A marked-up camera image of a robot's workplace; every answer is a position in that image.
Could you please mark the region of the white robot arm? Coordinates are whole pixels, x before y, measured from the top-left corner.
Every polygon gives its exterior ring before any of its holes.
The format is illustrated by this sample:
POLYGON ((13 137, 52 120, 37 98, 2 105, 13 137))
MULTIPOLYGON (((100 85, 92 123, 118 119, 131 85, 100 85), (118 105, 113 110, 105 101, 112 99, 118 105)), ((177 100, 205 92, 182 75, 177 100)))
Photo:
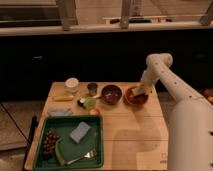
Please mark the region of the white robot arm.
POLYGON ((213 105, 174 74, 169 53, 150 54, 141 84, 160 80, 176 104, 169 117, 168 171, 213 171, 213 105))

